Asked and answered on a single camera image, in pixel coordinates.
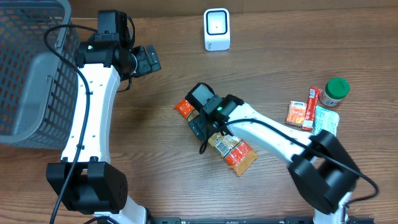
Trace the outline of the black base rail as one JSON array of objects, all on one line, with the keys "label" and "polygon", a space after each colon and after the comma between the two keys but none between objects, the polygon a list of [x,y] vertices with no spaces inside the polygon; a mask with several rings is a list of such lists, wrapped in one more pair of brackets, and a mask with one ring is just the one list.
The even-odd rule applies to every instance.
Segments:
[{"label": "black base rail", "polygon": [[154,218],[159,224],[313,224],[310,217],[285,217],[279,219],[181,219],[179,217]]}]

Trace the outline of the teal snack pouch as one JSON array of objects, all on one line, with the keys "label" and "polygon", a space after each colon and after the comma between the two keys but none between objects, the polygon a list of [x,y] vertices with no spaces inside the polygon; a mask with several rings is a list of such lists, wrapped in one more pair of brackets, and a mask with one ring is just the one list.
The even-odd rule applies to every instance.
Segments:
[{"label": "teal snack pouch", "polygon": [[322,130],[325,130],[336,136],[339,122],[340,116],[338,113],[317,106],[312,134],[317,135]]}]

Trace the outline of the white barcode scanner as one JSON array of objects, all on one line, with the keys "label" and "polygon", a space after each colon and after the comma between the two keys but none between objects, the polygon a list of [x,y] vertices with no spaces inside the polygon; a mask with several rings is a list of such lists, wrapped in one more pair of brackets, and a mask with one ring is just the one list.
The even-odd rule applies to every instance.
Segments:
[{"label": "white barcode scanner", "polygon": [[226,8],[207,9],[203,14],[204,43],[207,51],[229,50],[230,16]]}]

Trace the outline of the green lidded jar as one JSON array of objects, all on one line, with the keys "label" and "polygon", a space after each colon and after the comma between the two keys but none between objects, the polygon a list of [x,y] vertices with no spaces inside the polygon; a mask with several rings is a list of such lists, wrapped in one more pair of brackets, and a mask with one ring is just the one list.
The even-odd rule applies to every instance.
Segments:
[{"label": "green lidded jar", "polygon": [[347,80],[341,77],[332,78],[321,91],[319,100],[325,106],[336,106],[350,91]]}]

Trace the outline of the thin red snack stick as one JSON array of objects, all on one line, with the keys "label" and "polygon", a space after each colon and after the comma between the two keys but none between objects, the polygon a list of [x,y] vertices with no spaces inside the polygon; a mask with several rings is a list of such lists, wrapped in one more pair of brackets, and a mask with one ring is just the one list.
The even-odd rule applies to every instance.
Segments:
[{"label": "thin red snack stick", "polygon": [[313,130],[313,123],[315,120],[316,107],[319,100],[319,94],[321,89],[311,86],[309,89],[309,96],[307,101],[307,109],[305,112],[305,117],[302,125],[302,129],[305,131]]}]

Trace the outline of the grey plastic mesh basket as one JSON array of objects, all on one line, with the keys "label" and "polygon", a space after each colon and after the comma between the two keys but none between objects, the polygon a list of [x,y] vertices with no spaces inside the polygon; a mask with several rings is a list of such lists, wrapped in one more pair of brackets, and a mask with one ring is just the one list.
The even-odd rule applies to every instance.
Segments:
[{"label": "grey plastic mesh basket", "polygon": [[78,75],[49,48],[74,61],[80,38],[68,1],[1,1],[1,144],[64,149]]}]

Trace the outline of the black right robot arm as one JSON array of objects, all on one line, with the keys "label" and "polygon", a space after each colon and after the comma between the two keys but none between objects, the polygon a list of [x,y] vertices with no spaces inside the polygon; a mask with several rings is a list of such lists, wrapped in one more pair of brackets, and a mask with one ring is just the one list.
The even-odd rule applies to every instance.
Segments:
[{"label": "black right robot arm", "polygon": [[199,113],[189,126],[201,141],[221,133],[257,144],[286,163],[299,194],[315,209],[314,223],[348,222],[360,170],[334,134],[289,128],[237,96],[220,97],[206,83],[197,83],[185,99]]}]

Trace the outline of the orange tissue packet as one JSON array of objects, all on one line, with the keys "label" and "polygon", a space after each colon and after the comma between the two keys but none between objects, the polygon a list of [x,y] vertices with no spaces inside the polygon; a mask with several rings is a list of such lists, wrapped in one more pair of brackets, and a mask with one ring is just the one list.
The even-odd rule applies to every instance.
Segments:
[{"label": "orange tissue packet", "polygon": [[285,119],[286,124],[302,127],[307,104],[301,101],[291,101],[289,103],[287,117]]}]

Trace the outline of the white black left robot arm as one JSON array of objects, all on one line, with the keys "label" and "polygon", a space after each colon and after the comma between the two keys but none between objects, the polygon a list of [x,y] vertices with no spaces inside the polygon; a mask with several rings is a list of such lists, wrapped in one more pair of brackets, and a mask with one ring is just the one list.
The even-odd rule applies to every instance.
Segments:
[{"label": "white black left robot arm", "polygon": [[56,204],[98,223],[153,223],[150,211],[129,196],[126,175],[111,165],[109,131],[120,83],[160,70],[154,47],[135,45],[129,15],[102,10],[70,68],[78,76],[72,128],[60,161],[46,170]]}]

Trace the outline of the red snack package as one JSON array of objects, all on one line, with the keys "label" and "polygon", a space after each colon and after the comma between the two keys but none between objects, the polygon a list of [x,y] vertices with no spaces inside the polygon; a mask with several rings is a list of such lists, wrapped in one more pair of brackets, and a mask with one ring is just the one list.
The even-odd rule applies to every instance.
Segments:
[{"label": "red snack package", "polygon": [[[181,100],[174,106],[186,120],[192,111],[197,111],[187,100]],[[222,157],[233,169],[238,177],[252,165],[258,158],[256,152],[242,139],[231,135],[215,133],[208,140],[208,144]]]}]

